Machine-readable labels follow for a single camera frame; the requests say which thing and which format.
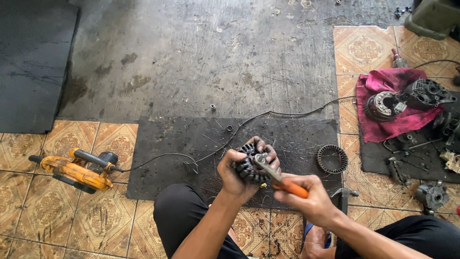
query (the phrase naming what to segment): black rubber mat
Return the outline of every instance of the black rubber mat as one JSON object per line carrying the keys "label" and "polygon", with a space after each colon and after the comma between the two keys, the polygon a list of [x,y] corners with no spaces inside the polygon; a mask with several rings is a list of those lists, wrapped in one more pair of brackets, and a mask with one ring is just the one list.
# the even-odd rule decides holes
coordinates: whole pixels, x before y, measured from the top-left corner
{"label": "black rubber mat", "polygon": [[52,129],[77,13],[64,0],[0,1],[0,132]]}
{"label": "black rubber mat", "polygon": [[[227,125],[236,129],[245,119],[234,118],[150,118],[141,117],[134,148],[132,165],[136,166],[162,153],[184,153],[198,160],[227,142],[231,133]],[[316,174],[323,180],[329,194],[342,186],[341,174],[327,174],[316,162],[322,145],[337,145],[335,120],[266,119],[257,118],[238,132],[227,148],[237,148],[252,136],[258,135],[273,145],[284,172],[297,175]],[[203,199],[216,195],[221,179],[216,167],[223,152],[198,163],[198,174],[183,164],[187,158],[164,156],[133,170],[129,176],[127,197],[154,200],[162,189],[175,183],[191,185]],[[338,160],[328,160],[331,167]],[[273,199],[273,189],[260,189],[246,204],[250,207],[287,208]]]}
{"label": "black rubber mat", "polygon": [[[457,97],[457,99],[460,98],[460,92],[453,92],[453,94]],[[456,116],[460,114],[460,103],[447,104],[444,105],[444,107]],[[411,134],[417,139],[417,143],[414,145],[421,144],[428,140],[438,139],[439,136],[433,132],[432,127],[433,122],[430,122],[416,132],[411,131]],[[441,180],[445,182],[460,183],[460,174],[454,173],[450,170],[445,170],[445,161],[439,158],[439,151],[443,152],[445,151],[445,148],[451,151],[460,150],[460,141],[458,140],[450,146],[446,146],[443,141],[438,141],[427,144],[426,146],[411,149],[410,151],[415,152],[410,152],[409,157],[404,157],[403,153],[392,154],[392,152],[387,150],[382,143],[364,143],[362,135],[360,136],[360,143],[362,170],[364,172],[390,175],[384,161],[385,159],[394,156],[396,159],[406,159],[408,162],[417,166],[421,166],[421,163],[430,166],[430,168],[427,169],[428,171],[424,171],[413,165],[403,163],[403,172],[413,179],[433,181]]]}

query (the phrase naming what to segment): orange handle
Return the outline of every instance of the orange handle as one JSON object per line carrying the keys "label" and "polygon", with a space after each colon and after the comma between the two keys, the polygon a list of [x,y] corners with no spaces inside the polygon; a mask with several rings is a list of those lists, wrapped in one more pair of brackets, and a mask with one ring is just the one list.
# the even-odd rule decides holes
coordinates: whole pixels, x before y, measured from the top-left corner
{"label": "orange handle", "polygon": [[300,198],[308,198],[308,191],[293,183],[289,178],[284,178],[281,185],[272,183],[272,186],[275,189],[287,191],[288,193],[292,193]]}

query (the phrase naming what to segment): concrete floor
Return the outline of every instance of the concrete floor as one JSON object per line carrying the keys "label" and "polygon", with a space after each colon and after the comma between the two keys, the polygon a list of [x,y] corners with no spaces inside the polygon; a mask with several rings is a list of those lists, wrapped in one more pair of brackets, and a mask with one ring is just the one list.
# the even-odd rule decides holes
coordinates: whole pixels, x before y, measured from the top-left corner
{"label": "concrete floor", "polygon": [[[80,22],[57,119],[247,118],[337,98],[334,25],[399,25],[404,1],[74,0]],[[210,113],[210,104],[217,113]],[[338,105],[315,113],[338,119]]]}

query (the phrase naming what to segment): black pants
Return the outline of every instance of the black pants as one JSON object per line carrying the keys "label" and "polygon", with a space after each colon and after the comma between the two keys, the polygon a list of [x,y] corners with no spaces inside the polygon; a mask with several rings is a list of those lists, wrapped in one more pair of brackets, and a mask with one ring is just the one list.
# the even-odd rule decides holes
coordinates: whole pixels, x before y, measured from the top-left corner
{"label": "black pants", "polygon": [[[168,258],[173,256],[208,209],[195,190],[186,184],[174,184],[164,189],[156,198],[154,207],[153,217]],[[460,230],[435,217],[406,217],[376,232],[434,259],[460,258]],[[227,235],[218,258],[240,259],[246,256]],[[345,242],[338,240],[335,258],[361,257]]]}

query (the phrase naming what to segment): person's left hand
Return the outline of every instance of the person's left hand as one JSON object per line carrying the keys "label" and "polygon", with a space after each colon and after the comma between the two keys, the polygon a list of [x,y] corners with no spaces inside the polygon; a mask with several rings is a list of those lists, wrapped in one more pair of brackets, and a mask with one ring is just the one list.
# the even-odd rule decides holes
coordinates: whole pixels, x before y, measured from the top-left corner
{"label": "person's left hand", "polygon": [[[276,157],[272,146],[265,145],[265,142],[257,136],[246,142],[246,144],[250,143],[254,143],[259,152],[265,150],[268,153],[265,160],[272,168],[280,170],[280,160]],[[222,177],[222,191],[233,196],[241,205],[245,204],[260,188],[257,184],[243,182],[235,170],[236,162],[242,162],[246,156],[245,153],[229,149],[217,166],[217,172]]]}

